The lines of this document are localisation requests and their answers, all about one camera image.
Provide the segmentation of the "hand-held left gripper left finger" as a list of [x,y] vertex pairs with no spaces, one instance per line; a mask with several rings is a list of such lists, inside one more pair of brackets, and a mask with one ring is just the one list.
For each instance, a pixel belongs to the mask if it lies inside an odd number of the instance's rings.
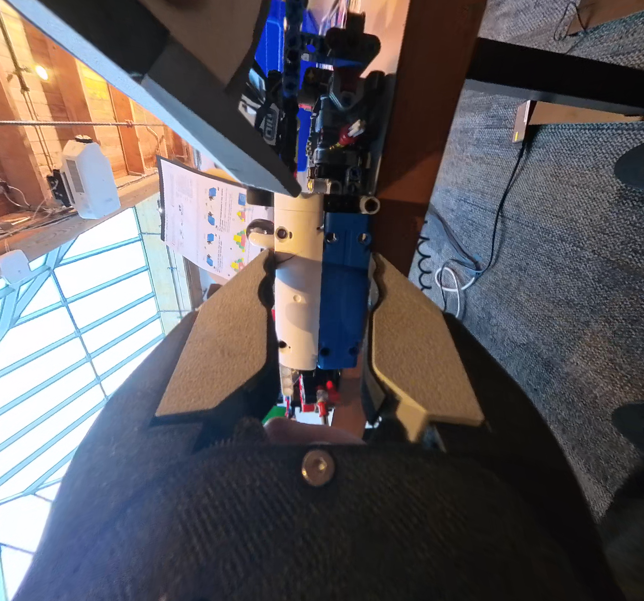
[[276,258],[262,251],[200,307],[157,420],[263,420],[279,394]]

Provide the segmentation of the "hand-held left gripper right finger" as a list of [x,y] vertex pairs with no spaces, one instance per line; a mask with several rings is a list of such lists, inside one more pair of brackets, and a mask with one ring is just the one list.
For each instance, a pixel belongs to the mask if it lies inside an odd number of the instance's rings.
[[370,265],[363,376],[377,418],[412,442],[435,425],[480,428],[481,409],[440,308],[382,255]]

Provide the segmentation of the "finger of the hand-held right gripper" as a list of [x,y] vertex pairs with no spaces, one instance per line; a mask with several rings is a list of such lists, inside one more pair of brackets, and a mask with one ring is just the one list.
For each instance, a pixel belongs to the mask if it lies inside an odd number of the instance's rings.
[[[196,89],[189,89],[174,78],[169,82],[176,86],[167,90],[158,84],[161,74],[169,73],[169,65],[173,64],[171,54],[165,52],[153,70],[137,82],[36,0],[6,1],[54,42],[168,124],[240,183],[294,197],[300,194],[294,172],[239,111],[251,68],[244,78],[244,86],[233,93],[196,93]],[[260,20],[261,34],[266,19],[267,16]]]

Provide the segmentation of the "toy brick car model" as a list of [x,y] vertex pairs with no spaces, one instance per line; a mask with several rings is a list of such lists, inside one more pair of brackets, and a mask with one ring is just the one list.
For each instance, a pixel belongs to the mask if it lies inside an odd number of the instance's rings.
[[263,75],[255,129],[297,175],[297,107],[310,109],[307,173],[297,197],[247,187],[247,203],[273,209],[247,236],[276,258],[273,321],[286,418],[323,424],[341,372],[358,364],[370,280],[371,220],[391,76],[364,74],[381,49],[365,15],[348,12],[323,35],[303,31],[308,0],[285,0],[283,70]]

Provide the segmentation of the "black desk leg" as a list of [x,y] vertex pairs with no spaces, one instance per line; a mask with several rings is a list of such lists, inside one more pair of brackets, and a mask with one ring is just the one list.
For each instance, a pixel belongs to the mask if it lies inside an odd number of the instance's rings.
[[643,71],[590,58],[478,38],[464,89],[643,115]]

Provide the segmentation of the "white illustrated leaflet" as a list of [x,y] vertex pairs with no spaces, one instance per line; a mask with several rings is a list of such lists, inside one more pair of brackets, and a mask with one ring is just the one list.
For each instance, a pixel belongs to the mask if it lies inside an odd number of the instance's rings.
[[157,157],[162,240],[205,272],[228,281],[259,253],[246,229],[273,220],[272,208],[247,201],[242,185]]

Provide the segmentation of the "blue plastic bin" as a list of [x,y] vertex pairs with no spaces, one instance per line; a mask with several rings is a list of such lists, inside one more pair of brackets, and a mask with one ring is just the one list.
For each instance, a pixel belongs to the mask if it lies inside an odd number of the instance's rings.
[[283,71],[285,2],[271,0],[267,20],[255,52],[255,61],[263,73]]

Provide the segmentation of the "thin metal rod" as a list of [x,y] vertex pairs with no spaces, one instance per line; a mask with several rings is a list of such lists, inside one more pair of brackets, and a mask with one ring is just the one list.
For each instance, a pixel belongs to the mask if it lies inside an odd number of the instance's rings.
[[3,127],[163,127],[165,123],[136,122],[132,120],[120,122],[90,122],[90,121],[39,121],[39,120],[1,120]]

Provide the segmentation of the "large grid window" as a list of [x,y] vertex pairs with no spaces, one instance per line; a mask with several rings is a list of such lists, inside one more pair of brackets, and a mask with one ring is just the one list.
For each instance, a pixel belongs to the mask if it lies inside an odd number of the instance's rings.
[[199,299],[160,233],[154,195],[1,279],[2,600],[96,417]]

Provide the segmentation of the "brown cardboard box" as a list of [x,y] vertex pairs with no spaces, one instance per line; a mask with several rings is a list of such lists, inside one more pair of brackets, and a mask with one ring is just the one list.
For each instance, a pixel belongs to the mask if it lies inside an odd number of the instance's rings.
[[512,142],[524,141],[530,127],[542,125],[574,125],[642,122],[643,114],[626,115],[575,106],[527,100],[517,109]]

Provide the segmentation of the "cardboard piece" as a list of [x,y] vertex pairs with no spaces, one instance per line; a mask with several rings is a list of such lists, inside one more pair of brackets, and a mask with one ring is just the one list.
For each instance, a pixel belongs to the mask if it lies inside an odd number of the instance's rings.
[[580,0],[565,36],[573,36],[643,11],[643,0]]

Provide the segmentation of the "white wall device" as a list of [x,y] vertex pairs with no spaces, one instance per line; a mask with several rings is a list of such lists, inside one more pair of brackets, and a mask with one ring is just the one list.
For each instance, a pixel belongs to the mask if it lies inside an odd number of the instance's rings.
[[90,137],[78,135],[67,142],[60,173],[71,205],[82,219],[102,219],[120,209],[111,163]]

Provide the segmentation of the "small white wall sensor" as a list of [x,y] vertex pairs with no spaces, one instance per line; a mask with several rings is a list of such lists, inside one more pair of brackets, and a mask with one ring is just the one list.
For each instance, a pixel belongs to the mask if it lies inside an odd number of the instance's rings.
[[27,256],[21,250],[10,250],[1,255],[1,278],[9,285],[18,284],[31,273]]

